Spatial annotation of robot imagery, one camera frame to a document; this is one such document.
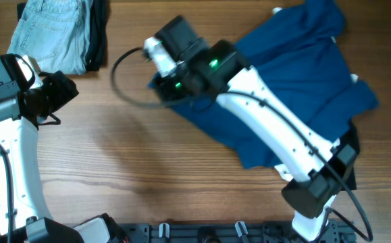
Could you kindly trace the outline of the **blue t-shirt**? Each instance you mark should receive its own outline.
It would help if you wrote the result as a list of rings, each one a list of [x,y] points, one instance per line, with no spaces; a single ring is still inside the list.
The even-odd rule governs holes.
[[[235,44],[277,98],[332,142],[350,130],[354,116],[379,105],[370,87],[352,77],[333,40],[345,24],[334,0],[308,0],[275,13]],[[245,169],[281,163],[235,115],[209,99],[172,110],[236,151]]]

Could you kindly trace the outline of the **black garment under white shirt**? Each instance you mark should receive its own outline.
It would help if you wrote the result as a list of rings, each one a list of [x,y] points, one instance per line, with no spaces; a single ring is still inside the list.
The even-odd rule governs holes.
[[[350,121],[348,131],[340,137],[340,145],[337,147],[340,169],[338,174],[350,190],[357,189],[354,173],[354,164],[361,152],[359,136],[356,126]]]

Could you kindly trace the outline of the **white printed t-shirt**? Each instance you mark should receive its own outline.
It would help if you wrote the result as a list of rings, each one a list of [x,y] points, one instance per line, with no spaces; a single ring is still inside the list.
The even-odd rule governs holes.
[[[334,2],[306,2],[275,8],[269,23],[278,52],[267,73],[271,89],[313,131],[337,141],[366,108],[358,95],[363,85],[336,44],[345,26],[342,12]]]

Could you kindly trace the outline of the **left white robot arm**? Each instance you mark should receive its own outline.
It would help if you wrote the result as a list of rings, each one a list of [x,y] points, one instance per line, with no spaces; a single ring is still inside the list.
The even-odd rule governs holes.
[[[17,54],[0,55],[0,242],[109,242],[102,216],[76,227],[53,220],[38,170],[40,126],[78,95],[62,72],[40,79]]]

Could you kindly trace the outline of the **black mounting rail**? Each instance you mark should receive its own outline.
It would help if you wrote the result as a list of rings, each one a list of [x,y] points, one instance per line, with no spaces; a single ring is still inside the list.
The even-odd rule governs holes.
[[[356,233],[345,222],[330,219],[324,227],[321,224],[320,219],[298,219],[229,224],[126,223],[120,227],[128,235],[127,242],[197,243],[207,236],[213,236],[223,243],[357,242]]]

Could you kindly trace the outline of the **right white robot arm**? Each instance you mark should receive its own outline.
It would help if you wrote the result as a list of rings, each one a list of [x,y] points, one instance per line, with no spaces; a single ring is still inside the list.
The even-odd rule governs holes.
[[[144,50],[161,76],[157,89],[166,105],[209,95],[274,152],[292,177],[282,196],[294,209],[293,230],[305,240],[320,239],[331,204],[351,174],[356,150],[314,132],[232,43],[208,45],[182,16],[148,38]]]

